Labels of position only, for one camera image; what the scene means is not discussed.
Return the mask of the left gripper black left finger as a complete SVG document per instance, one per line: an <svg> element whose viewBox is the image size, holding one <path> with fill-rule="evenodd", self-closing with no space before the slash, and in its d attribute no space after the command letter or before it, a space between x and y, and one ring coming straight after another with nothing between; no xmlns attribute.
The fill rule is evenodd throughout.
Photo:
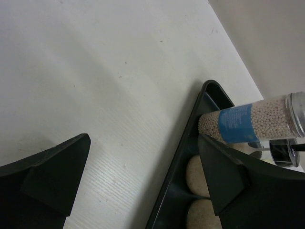
<svg viewBox="0 0 305 229"><path fill-rule="evenodd" d="M61 229L71 215L91 140L79 134L0 168L2 229Z"/></svg>

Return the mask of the tall blue label bottle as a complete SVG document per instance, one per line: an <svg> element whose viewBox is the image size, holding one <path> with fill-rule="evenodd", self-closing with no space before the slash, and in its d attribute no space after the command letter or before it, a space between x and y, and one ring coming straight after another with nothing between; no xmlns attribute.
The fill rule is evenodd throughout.
<svg viewBox="0 0 305 229"><path fill-rule="evenodd" d="M226 144L303 138L305 93L290 93L203 114L198 131Z"/></svg>

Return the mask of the black knob cap bottle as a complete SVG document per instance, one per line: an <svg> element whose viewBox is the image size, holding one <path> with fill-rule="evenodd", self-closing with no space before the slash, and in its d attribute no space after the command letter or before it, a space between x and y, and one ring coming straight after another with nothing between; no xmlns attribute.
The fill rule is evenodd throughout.
<svg viewBox="0 0 305 229"><path fill-rule="evenodd" d="M305 144L298 144L296 139L278 139L269 141L269 147L263 147L259 142L248 143L255 152L269 151L273 162L278 167L298 167L300 152L305 151Z"/></svg>

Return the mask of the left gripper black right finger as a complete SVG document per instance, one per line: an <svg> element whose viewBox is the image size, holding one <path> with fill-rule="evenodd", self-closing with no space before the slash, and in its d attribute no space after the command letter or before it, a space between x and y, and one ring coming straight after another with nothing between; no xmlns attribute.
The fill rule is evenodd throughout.
<svg viewBox="0 0 305 229"><path fill-rule="evenodd" d="M198 148L215 215L224 229L303 229L305 175L207 136Z"/></svg>

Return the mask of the yellow cap spice bottle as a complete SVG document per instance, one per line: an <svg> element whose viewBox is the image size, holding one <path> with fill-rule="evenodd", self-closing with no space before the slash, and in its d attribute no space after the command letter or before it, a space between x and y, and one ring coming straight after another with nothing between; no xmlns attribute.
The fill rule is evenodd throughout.
<svg viewBox="0 0 305 229"><path fill-rule="evenodd" d="M199 155L193 156L187 164L186 183L192 193L201 197L210 197Z"/></svg>

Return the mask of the pink cap spice bottle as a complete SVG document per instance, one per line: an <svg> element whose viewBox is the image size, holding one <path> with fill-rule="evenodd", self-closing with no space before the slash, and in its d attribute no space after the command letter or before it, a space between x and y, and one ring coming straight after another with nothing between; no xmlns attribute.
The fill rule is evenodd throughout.
<svg viewBox="0 0 305 229"><path fill-rule="evenodd" d="M194 201L186 217L187 229L221 229L220 218L214 214L212 202L207 199Z"/></svg>

